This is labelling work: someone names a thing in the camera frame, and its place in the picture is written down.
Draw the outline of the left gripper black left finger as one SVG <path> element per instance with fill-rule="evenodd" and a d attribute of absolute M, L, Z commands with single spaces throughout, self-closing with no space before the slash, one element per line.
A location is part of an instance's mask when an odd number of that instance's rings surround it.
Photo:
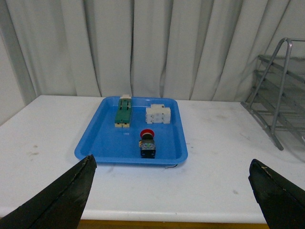
<path fill-rule="evenodd" d="M 79 163 L 0 220 L 2 229 L 75 229 L 86 206 L 97 164 Z"/>

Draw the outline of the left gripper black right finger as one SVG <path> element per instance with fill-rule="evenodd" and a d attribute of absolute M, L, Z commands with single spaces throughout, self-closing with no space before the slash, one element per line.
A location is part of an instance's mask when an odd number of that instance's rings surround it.
<path fill-rule="evenodd" d="M 257 159 L 251 161 L 249 182 L 271 229 L 305 227 L 305 191 Z"/>

